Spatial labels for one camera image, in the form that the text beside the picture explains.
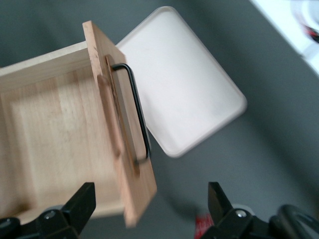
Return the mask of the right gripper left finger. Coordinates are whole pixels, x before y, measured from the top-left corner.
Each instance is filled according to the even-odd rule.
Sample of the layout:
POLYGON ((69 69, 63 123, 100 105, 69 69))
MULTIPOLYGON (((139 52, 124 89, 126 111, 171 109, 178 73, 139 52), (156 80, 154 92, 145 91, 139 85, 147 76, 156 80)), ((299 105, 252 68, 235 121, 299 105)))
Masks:
POLYGON ((22 239, 78 239, 96 208, 95 184, 84 183, 62 206, 22 226, 22 239))

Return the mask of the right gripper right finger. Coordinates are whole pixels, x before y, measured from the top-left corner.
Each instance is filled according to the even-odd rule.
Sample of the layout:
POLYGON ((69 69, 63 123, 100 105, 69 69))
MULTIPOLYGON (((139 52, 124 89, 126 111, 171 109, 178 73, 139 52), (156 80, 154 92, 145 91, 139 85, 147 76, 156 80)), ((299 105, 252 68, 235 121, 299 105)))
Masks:
POLYGON ((268 223, 231 205, 217 182, 208 183, 208 209, 213 225, 204 239, 271 239, 268 223))

